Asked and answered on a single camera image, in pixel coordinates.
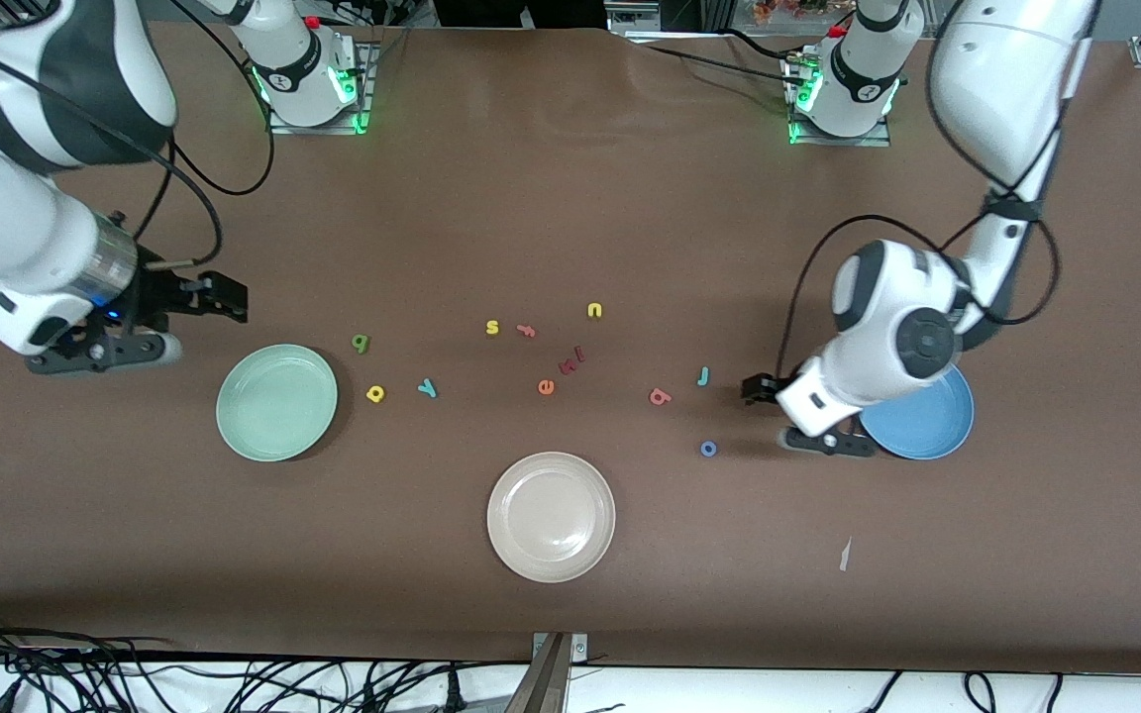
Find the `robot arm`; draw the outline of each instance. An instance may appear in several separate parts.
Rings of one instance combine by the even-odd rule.
[[[867,133],[888,113],[905,59],[922,35],[919,0],[860,0],[847,35],[818,46],[820,84],[798,108],[825,133]]]
[[[839,335],[776,396],[809,437],[933,383],[961,351],[996,333],[977,302],[998,319],[1010,308],[1025,238],[1054,165],[1060,96],[1075,89],[1082,58],[1074,55],[1086,42],[1094,5],[996,0],[954,10],[934,50],[934,108],[987,168],[988,214],[961,260],[879,240],[839,268],[832,298]]]
[[[291,0],[202,1],[234,29],[282,121],[318,124],[355,100],[339,82],[354,56],[349,38],[308,27]],[[176,98],[136,0],[60,0],[44,17],[0,27],[0,63],[145,149],[160,151],[176,127]],[[32,371],[171,362],[180,348],[163,334],[167,311],[248,319],[244,285],[218,273],[189,281],[146,269],[160,257],[49,179],[144,160],[0,68],[0,341],[31,357]],[[137,326],[148,337],[133,334]]]

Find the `black wire bundle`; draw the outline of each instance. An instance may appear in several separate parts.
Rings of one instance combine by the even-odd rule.
[[[979,681],[984,686],[984,695],[988,698],[988,705],[980,703],[974,691],[971,689],[971,681]],[[1063,690],[1063,673],[1054,673],[1054,684],[1050,689],[1050,698],[1046,698],[1046,713],[1054,713],[1054,702],[1059,700],[1059,691]],[[963,694],[979,713],[997,713],[997,696],[993,694],[993,681],[981,672],[963,673]]]
[[[40,637],[63,643],[50,647],[26,646],[22,641],[24,637]],[[388,672],[377,675],[378,667],[389,663],[375,661],[367,669],[362,689],[351,694],[346,664],[361,664],[358,659],[277,657],[273,663],[262,664],[258,669],[250,663],[244,672],[240,673],[204,672],[191,664],[165,664],[149,671],[145,667],[140,650],[136,647],[136,642],[141,641],[161,640],[154,640],[153,637],[92,637],[54,631],[54,629],[0,626],[0,663],[7,672],[17,676],[11,684],[15,689],[27,686],[43,696],[48,713],[139,712],[144,708],[128,686],[130,679],[139,678],[144,679],[145,684],[153,691],[155,703],[168,713],[178,713],[157,686],[157,680],[154,680],[154,676],[170,670],[180,670],[201,679],[240,679],[240,688],[232,695],[222,713],[248,712],[253,696],[267,687],[277,694],[267,703],[259,705],[258,713],[270,713],[277,705],[294,698],[314,700],[317,713],[386,713],[389,705],[400,695],[444,673],[448,676],[447,704],[461,705],[458,672],[503,664],[427,664],[412,661],[412,663],[395,664]],[[290,673],[290,670],[308,664],[313,666],[305,672],[294,672],[297,678],[277,680]],[[327,695],[308,687],[311,679],[332,669],[342,675],[346,687],[343,695]],[[14,696],[15,691],[9,690],[9,696],[6,698]],[[72,700],[78,702],[76,707],[70,703]]]
[[[774,72],[761,72],[760,70],[753,70],[751,67],[743,67],[738,64],[721,63],[720,59],[711,59],[710,57],[701,57],[697,55],[689,55],[688,52],[679,52],[677,49],[667,49],[666,47],[654,47],[653,44],[647,44],[649,49],[656,52],[662,52],[663,55],[671,55],[673,57],[679,57],[682,59],[689,59],[691,63],[710,64],[712,67],[721,67],[730,70],[730,72],[744,73],[744,75],[762,76],[766,79],[776,79],[777,81],[784,82],[785,84],[804,84],[804,80],[801,78],[783,76]]]
[[[883,704],[888,700],[888,694],[891,694],[892,687],[897,684],[897,681],[903,675],[905,675],[905,672],[892,672],[891,678],[888,678],[887,684],[883,684],[883,688],[879,690],[879,698],[875,698],[874,704],[869,708],[865,708],[861,713],[879,713],[879,710],[882,710]]]

